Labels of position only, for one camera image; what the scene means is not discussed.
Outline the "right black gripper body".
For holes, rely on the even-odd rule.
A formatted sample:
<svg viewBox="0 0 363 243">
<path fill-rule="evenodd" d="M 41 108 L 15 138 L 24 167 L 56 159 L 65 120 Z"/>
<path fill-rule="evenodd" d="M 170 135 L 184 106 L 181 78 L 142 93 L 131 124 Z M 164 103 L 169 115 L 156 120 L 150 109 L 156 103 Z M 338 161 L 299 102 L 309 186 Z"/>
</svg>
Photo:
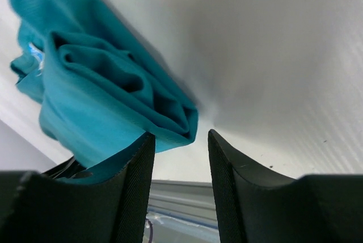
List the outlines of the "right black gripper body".
<svg viewBox="0 0 363 243">
<path fill-rule="evenodd" d="M 58 179 L 71 178 L 86 168 L 80 164 L 74 157 L 42 173 L 42 178 Z"/>
</svg>

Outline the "teal t-shirt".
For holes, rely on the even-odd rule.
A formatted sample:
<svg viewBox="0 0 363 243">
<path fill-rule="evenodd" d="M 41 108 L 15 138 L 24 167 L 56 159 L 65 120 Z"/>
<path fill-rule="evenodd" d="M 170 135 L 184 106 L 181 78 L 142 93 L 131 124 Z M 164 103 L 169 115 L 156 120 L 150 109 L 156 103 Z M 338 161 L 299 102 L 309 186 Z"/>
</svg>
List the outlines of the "teal t-shirt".
<svg viewBox="0 0 363 243">
<path fill-rule="evenodd" d="M 156 152 L 189 145 L 198 111 L 102 0 L 10 0 L 20 17 L 18 90 L 40 104 L 42 131 L 85 167 L 145 132 Z"/>
</svg>

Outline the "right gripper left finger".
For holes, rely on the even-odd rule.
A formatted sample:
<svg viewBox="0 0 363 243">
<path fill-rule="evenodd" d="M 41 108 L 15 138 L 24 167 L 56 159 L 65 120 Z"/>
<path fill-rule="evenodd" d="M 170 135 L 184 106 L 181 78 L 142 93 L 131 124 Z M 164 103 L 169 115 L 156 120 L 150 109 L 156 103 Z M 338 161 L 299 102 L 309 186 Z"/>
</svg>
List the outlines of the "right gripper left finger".
<svg viewBox="0 0 363 243">
<path fill-rule="evenodd" d="M 69 178 L 1 172 L 2 242 L 141 242 L 155 137 Z"/>
</svg>

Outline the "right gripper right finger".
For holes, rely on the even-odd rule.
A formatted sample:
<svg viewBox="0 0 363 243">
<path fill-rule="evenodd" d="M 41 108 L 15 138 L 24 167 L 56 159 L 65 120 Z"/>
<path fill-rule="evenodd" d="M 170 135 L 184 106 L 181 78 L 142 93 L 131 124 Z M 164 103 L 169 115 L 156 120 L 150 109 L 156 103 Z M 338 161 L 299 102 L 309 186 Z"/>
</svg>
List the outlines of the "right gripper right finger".
<svg viewBox="0 0 363 243">
<path fill-rule="evenodd" d="M 208 133 L 221 242 L 361 242 L 362 176 L 293 179 Z"/>
</svg>

